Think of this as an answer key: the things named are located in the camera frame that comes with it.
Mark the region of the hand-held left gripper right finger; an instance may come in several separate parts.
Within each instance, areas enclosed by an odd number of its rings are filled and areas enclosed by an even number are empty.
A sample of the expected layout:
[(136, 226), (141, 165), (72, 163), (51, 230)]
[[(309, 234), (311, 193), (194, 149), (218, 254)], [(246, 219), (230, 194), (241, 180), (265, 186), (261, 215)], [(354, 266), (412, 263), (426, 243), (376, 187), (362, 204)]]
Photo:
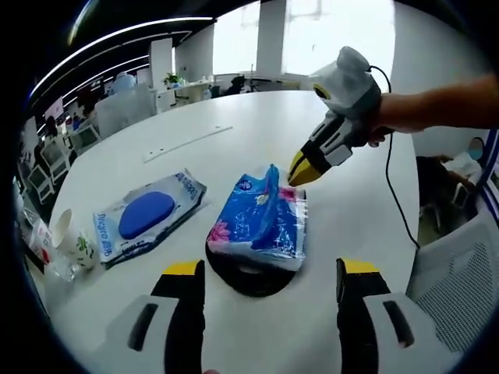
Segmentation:
[(405, 294), (392, 292), (372, 264), (338, 258), (337, 326), (342, 373), (447, 373), (455, 354), (434, 321)]

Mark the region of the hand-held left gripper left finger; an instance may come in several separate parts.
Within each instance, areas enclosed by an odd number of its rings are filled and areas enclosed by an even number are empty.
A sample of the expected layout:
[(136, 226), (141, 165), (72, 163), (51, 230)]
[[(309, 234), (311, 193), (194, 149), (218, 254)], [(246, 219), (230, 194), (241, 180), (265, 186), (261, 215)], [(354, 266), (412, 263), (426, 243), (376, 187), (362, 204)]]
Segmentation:
[(174, 263), (106, 330), (106, 373), (201, 373), (205, 262)]

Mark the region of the person's right hand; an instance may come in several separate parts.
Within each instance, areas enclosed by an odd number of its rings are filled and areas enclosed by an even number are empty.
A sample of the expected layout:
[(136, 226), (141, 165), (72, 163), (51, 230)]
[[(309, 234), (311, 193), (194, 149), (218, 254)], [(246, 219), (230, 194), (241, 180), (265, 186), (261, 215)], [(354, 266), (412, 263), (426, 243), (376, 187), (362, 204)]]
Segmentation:
[(389, 127), (396, 109), (397, 95), (394, 93), (385, 93), (381, 97), (380, 106), (376, 112), (373, 112), (367, 118), (369, 129), (369, 139), (367, 144), (373, 148), (378, 147), (380, 143), (386, 140), (386, 137), (393, 133)]

